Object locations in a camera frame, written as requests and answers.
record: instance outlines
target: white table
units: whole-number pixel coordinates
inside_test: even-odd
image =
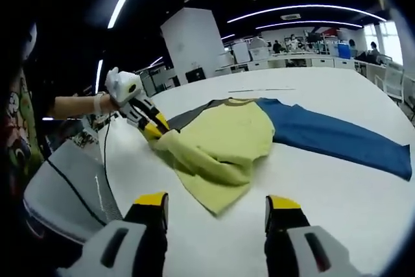
[[[277,88],[295,90],[228,93]],[[400,144],[410,143],[415,155],[415,129],[403,112],[369,80],[349,69],[238,73],[167,90],[153,100],[169,119],[227,97],[298,103]],[[169,192],[166,276],[268,276],[263,252],[268,194],[299,202],[311,224],[323,226],[348,248],[352,264],[362,273],[379,274],[394,259],[414,220],[414,178],[406,182],[390,173],[281,144],[273,144],[270,155],[257,163],[249,192],[217,219],[132,127],[111,124],[107,168],[123,215],[140,194]]]

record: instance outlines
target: ceiling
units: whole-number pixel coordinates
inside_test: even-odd
[[[127,0],[114,28],[108,30],[107,25],[117,1],[40,2],[40,64],[57,83],[62,81],[65,84],[67,93],[95,84],[97,63],[101,58],[104,59],[103,77],[112,66],[131,71],[148,66],[159,56],[168,61],[160,25],[184,6],[212,10],[222,36],[250,36],[256,33],[256,27],[282,22],[281,15],[293,13],[301,14],[302,20],[342,21],[359,25],[375,21],[374,18],[344,10],[303,8],[269,12],[227,23],[238,16],[289,5],[348,6],[387,18],[378,0],[190,0],[186,3],[185,0]]]

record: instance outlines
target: human arm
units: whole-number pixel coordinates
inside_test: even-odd
[[[55,119],[95,113],[95,97],[55,97],[47,115]],[[100,98],[102,113],[110,113],[117,110],[117,105],[111,100],[110,95],[105,94]]]

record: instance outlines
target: wrist strap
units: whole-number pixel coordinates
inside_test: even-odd
[[[93,108],[95,110],[95,115],[101,115],[102,114],[100,101],[101,101],[101,97],[104,94],[105,94],[104,92],[100,92],[96,96],[94,96],[94,98],[93,98]]]

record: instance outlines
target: blue sleeve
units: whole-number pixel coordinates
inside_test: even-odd
[[[298,105],[284,105],[275,99],[258,99],[257,105],[274,124],[275,143],[380,169],[407,181],[412,176],[409,145]]]

